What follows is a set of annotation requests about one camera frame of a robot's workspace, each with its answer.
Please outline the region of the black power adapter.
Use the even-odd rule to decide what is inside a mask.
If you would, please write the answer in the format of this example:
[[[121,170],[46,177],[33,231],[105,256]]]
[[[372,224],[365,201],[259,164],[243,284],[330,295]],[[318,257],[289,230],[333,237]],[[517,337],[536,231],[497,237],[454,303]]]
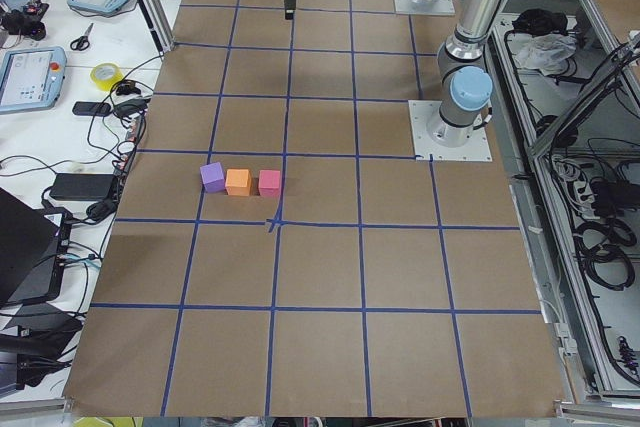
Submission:
[[[113,174],[58,173],[50,197],[60,201],[98,201],[109,196]]]

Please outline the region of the red foam cube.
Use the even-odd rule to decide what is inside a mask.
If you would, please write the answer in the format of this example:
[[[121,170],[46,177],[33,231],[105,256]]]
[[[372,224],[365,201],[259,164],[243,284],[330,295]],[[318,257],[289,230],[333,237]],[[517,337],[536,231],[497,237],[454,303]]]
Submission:
[[[277,198],[281,193],[281,171],[264,169],[259,172],[258,191],[261,197]]]

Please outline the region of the yellow tape roll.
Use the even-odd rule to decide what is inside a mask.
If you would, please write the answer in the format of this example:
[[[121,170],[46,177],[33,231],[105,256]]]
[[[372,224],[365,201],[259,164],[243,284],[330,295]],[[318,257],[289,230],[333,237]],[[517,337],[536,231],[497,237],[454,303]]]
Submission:
[[[99,90],[110,92],[114,86],[124,79],[124,74],[115,63],[105,62],[96,65],[91,70],[90,78]]]

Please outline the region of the purple foam cube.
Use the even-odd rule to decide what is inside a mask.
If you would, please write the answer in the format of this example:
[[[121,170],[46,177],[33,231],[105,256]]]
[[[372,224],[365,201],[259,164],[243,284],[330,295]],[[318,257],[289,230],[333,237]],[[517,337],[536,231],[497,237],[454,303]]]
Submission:
[[[206,193],[221,192],[225,189],[225,172],[220,162],[201,166],[200,176]]]

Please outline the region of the white crumpled cloth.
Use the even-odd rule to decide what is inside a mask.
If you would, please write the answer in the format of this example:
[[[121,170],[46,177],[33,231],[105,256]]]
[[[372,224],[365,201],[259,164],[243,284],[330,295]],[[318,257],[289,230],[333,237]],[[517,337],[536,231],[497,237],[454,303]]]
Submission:
[[[543,75],[561,74],[575,54],[577,41],[568,35],[547,34],[530,39],[514,56],[518,68],[538,70]]]

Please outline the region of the black handled scissors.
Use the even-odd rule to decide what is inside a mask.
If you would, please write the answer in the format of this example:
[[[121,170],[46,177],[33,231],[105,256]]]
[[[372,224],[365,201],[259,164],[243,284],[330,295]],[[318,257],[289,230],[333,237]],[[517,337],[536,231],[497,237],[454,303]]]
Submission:
[[[86,30],[80,36],[70,42],[69,48],[71,51],[84,52],[90,47],[91,43],[89,37],[93,30],[93,27],[94,23],[90,23]]]

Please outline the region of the aluminium side frame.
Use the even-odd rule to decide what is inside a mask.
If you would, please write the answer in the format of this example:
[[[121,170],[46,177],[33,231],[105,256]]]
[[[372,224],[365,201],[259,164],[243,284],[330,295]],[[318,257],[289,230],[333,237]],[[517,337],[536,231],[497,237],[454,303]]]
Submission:
[[[533,37],[577,41],[561,74],[518,68]],[[490,41],[523,172],[544,299],[576,399],[639,404],[639,0],[508,0]]]

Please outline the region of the orange foam cube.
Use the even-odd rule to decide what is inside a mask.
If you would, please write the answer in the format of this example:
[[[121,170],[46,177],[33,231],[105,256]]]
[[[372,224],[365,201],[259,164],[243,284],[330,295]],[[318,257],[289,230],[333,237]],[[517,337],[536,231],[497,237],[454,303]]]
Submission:
[[[225,189],[230,196],[249,196],[252,175],[249,169],[230,168],[226,171]]]

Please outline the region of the black power brick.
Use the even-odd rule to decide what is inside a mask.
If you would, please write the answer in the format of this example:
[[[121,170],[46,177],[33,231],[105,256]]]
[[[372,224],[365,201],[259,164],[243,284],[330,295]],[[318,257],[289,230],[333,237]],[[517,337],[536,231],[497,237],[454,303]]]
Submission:
[[[81,117],[106,117],[111,111],[111,105],[106,102],[77,101],[72,107],[72,113]]]

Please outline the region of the black laptop computer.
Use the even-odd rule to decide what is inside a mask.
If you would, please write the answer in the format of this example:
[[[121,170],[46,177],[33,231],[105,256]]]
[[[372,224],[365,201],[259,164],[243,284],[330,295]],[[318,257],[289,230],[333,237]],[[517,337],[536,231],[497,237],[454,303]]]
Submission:
[[[1,306],[58,297],[71,214],[62,207],[33,209],[1,192]]]

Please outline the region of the lower teach pendant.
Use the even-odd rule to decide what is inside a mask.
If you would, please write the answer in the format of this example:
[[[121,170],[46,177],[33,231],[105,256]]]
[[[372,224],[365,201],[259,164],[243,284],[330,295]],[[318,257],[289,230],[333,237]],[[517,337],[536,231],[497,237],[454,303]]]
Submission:
[[[9,51],[1,66],[1,113],[52,108],[62,90],[66,64],[59,46]]]

